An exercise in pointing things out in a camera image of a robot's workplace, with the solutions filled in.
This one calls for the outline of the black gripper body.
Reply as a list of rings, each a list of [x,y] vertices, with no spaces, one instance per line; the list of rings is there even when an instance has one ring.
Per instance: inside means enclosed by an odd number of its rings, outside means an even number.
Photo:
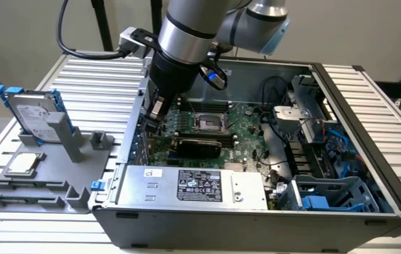
[[[199,64],[184,64],[164,55],[153,53],[149,79],[153,82],[160,97],[172,97],[189,91],[199,72]]]

